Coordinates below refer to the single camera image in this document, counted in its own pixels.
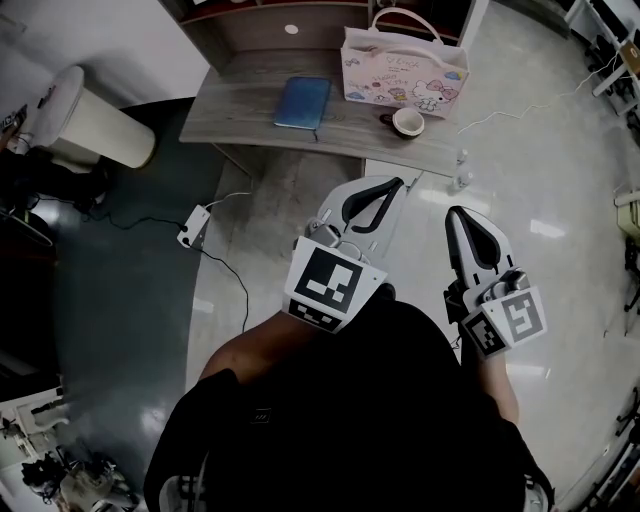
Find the black t-shirt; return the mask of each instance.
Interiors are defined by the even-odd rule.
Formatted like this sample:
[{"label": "black t-shirt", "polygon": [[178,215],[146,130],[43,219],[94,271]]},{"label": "black t-shirt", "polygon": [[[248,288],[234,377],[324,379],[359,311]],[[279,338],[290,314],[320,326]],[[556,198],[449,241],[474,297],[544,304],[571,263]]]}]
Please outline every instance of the black t-shirt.
[{"label": "black t-shirt", "polygon": [[164,482],[197,475],[207,452],[208,510],[520,511],[528,480],[552,495],[517,428],[463,372],[442,332],[388,300],[251,386],[231,370],[199,382],[156,448],[149,510]]}]

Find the hello kitty bag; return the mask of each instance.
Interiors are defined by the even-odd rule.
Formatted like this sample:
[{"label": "hello kitty bag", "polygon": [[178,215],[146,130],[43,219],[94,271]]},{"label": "hello kitty bag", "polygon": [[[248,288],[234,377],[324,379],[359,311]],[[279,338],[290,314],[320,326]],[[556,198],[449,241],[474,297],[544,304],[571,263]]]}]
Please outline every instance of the hello kitty bag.
[{"label": "hello kitty bag", "polygon": [[[378,18],[405,14],[422,23],[434,41],[380,32]],[[446,46],[417,14],[390,7],[376,14],[368,30],[346,28],[342,45],[344,96],[348,101],[410,107],[446,118],[462,93],[469,65],[463,48]]]}]

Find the blue notebook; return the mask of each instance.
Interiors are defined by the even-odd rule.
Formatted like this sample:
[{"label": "blue notebook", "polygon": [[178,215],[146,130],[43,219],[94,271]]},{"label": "blue notebook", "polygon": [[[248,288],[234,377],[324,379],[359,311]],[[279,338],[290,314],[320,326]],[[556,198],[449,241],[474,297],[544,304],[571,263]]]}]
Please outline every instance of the blue notebook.
[{"label": "blue notebook", "polygon": [[330,90],[331,81],[326,78],[289,78],[276,110],[274,124],[305,130],[317,129]]}]

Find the white power strip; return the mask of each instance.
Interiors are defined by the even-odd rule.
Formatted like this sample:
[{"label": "white power strip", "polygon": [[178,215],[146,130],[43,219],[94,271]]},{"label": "white power strip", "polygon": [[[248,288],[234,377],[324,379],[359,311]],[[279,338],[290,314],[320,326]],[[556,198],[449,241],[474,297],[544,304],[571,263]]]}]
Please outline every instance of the white power strip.
[{"label": "white power strip", "polygon": [[211,214],[205,210],[204,207],[199,204],[196,205],[185,223],[187,231],[181,231],[178,233],[178,242],[180,242],[180,244],[186,249],[191,248],[193,242],[196,241],[196,238],[202,231],[202,228],[209,220],[209,217],[211,217]]}]

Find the white trash can lid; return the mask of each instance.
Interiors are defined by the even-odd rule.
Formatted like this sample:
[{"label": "white trash can lid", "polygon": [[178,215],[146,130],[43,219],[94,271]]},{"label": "white trash can lid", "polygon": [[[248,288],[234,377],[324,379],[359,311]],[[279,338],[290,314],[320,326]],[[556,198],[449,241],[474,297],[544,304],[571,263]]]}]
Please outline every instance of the white trash can lid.
[{"label": "white trash can lid", "polygon": [[51,82],[49,100],[42,106],[33,127],[32,146],[51,146],[64,131],[84,87],[84,71],[71,66]]}]

